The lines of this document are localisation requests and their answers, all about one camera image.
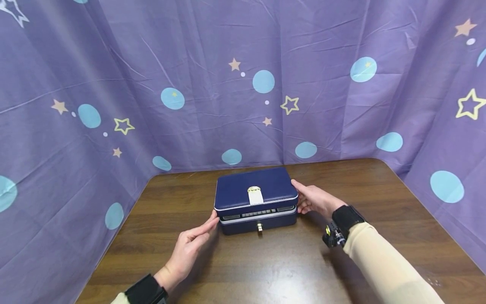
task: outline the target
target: purple curtain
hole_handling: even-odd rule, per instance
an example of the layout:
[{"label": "purple curtain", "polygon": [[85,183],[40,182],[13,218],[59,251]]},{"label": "purple curtain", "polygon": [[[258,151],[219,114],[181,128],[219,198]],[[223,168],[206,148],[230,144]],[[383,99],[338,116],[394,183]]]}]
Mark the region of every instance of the purple curtain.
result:
[{"label": "purple curtain", "polygon": [[484,10],[0,0],[1,302],[74,302],[154,175],[365,157],[486,270]]}]

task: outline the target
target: black wrist strap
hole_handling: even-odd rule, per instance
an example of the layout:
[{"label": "black wrist strap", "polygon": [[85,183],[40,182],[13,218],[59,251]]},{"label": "black wrist strap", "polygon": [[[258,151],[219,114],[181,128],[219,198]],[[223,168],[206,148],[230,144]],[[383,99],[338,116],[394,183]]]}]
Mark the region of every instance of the black wrist strap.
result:
[{"label": "black wrist strap", "polygon": [[165,304],[168,294],[155,278],[148,274],[125,292],[130,304]]},{"label": "black wrist strap", "polygon": [[347,240],[349,236],[349,229],[356,224],[366,222],[361,214],[353,206],[341,206],[332,213],[332,220],[336,223],[343,234],[344,239]]}]

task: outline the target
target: star pattern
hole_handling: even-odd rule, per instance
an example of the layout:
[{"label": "star pattern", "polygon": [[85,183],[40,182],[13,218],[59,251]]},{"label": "star pattern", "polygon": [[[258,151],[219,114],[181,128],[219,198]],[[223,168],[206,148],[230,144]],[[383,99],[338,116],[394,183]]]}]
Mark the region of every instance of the star pattern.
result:
[{"label": "star pattern", "polygon": [[120,151],[120,148],[116,148],[116,149],[113,149],[113,156],[118,156],[118,158],[120,158],[120,155],[122,154],[122,152]]},{"label": "star pattern", "polygon": [[[13,5],[15,7],[15,11],[12,12],[11,10],[9,10],[7,8],[7,2],[13,3]],[[24,15],[24,13],[18,7],[17,0],[0,0],[0,11],[4,11],[4,12],[12,15],[12,17],[14,17],[15,21],[17,21],[17,23],[22,28],[24,28],[24,21],[30,22],[29,19]]]},{"label": "star pattern", "polygon": [[234,70],[240,70],[240,63],[241,62],[238,62],[236,61],[235,58],[233,58],[233,61],[231,61],[228,64],[231,66],[231,71],[234,71]]},{"label": "star pattern", "polygon": [[[473,101],[477,102],[478,104],[474,107],[474,110],[473,112],[469,112],[469,111],[464,111],[464,105],[463,105],[463,102],[469,100],[469,99],[472,99]],[[469,91],[469,94],[464,97],[464,98],[459,98],[459,100],[457,101],[457,103],[459,104],[459,110],[457,111],[457,114],[456,114],[456,118],[459,118],[459,117],[463,117],[463,116],[468,116],[474,120],[477,120],[478,119],[478,115],[479,115],[479,109],[482,108],[484,105],[486,105],[486,99],[484,98],[478,98],[476,96],[476,89],[471,89],[471,91]]]},{"label": "star pattern", "polygon": [[[287,104],[289,103],[289,101],[294,102],[294,107],[292,107],[290,109],[287,107]],[[287,115],[289,115],[290,112],[292,112],[292,111],[299,111],[299,107],[297,106],[298,101],[299,101],[298,97],[290,98],[289,96],[285,96],[285,102],[282,105],[280,105],[280,107],[285,110],[285,113]]]},{"label": "star pattern", "polygon": [[[135,127],[130,124],[130,119],[128,118],[125,119],[115,118],[115,123],[116,123],[115,131],[121,131],[124,135],[126,135],[129,130],[135,129]],[[120,128],[120,123],[126,123],[127,127],[125,129]]]},{"label": "star pattern", "polygon": [[264,123],[265,126],[271,125],[272,124],[272,119],[265,117],[265,120],[262,123]]},{"label": "star pattern", "polygon": [[454,37],[459,35],[469,36],[469,31],[476,27],[477,24],[471,23],[471,19],[466,20],[464,24],[456,25],[457,33]]},{"label": "star pattern", "polygon": [[66,109],[66,106],[63,102],[58,102],[57,100],[54,99],[54,105],[51,106],[51,108],[56,109],[59,114],[62,115],[64,112],[68,112],[68,109]]}]

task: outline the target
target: person's left hand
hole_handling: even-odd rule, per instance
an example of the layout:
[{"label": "person's left hand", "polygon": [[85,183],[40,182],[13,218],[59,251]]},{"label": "person's left hand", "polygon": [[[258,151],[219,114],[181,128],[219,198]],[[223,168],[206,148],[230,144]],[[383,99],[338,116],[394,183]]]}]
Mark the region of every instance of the person's left hand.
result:
[{"label": "person's left hand", "polygon": [[209,234],[216,229],[219,218],[213,210],[211,217],[203,225],[181,232],[172,256],[154,278],[167,292],[171,292],[187,278],[202,246],[209,240]]}]

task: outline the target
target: wooden table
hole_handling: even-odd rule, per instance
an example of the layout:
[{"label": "wooden table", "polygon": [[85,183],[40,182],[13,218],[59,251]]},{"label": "wooden table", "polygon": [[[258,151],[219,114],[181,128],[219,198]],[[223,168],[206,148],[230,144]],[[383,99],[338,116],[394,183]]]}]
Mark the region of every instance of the wooden table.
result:
[{"label": "wooden table", "polygon": [[[286,166],[292,178],[354,205],[437,290],[445,303],[485,303],[486,277],[381,161]],[[220,175],[253,169],[159,175],[149,181],[78,304],[110,303],[172,253],[179,232],[202,224]],[[256,233],[216,233],[171,303],[378,303],[359,269],[321,241],[317,215]]]}]

